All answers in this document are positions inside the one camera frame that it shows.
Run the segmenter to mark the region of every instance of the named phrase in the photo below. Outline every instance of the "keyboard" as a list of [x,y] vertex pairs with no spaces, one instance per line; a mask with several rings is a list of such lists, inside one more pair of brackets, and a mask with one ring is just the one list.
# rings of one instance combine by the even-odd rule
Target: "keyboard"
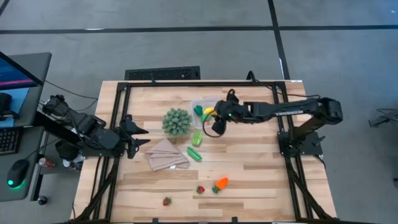
[[126,70],[125,80],[199,80],[199,66]]
[[0,156],[18,152],[23,129],[24,128],[0,129]]

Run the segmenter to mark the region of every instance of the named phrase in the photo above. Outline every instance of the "computer monitor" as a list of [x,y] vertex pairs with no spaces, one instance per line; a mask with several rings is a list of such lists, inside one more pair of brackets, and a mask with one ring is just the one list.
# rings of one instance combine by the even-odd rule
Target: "computer monitor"
[[0,52],[0,90],[42,86],[43,82]]

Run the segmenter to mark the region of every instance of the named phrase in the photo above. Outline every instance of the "gray floor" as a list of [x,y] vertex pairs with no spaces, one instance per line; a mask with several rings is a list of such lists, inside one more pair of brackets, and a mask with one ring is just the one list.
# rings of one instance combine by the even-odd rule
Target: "gray floor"
[[[398,24],[394,0],[275,0],[275,8],[280,26]],[[268,26],[269,15],[267,1],[260,0],[11,0],[0,29]],[[369,128],[368,119],[378,115],[376,108],[398,106],[398,30],[281,35],[291,78],[303,80],[308,94],[343,105],[345,120],[320,130],[326,135],[322,144],[338,216],[396,223],[397,128]],[[103,80],[123,79],[124,70],[132,68],[199,65],[202,79],[244,78],[248,70],[261,79],[282,78],[272,31],[0,35],[0,49],[5,54],[53,53],[47,79],[90,96],[98,95]],[[49,85],[42,99],[56,93],[76,109],[90,103]],[[67,220],[77,182],[77,175],[45,177],[42,193],[50,204],[0,203],[1,223]]]

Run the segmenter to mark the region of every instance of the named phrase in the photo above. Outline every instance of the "monitor screen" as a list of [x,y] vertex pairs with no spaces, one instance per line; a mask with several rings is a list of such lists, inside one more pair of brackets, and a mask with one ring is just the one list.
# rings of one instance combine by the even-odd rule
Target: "monitor screen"
[[36,82],[19,69],[0,58],[0,89],[25,88],[36,86]]

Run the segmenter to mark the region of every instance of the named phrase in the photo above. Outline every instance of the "orange carrot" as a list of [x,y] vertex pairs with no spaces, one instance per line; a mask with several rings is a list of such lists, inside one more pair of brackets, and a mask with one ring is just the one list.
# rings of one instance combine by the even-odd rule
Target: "orange carrot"
[[220,190],[224,189],[225,186],[228,184],[228,178],[224,177],[217,181],[216,185],[212,188],[214,193],[218,193]]

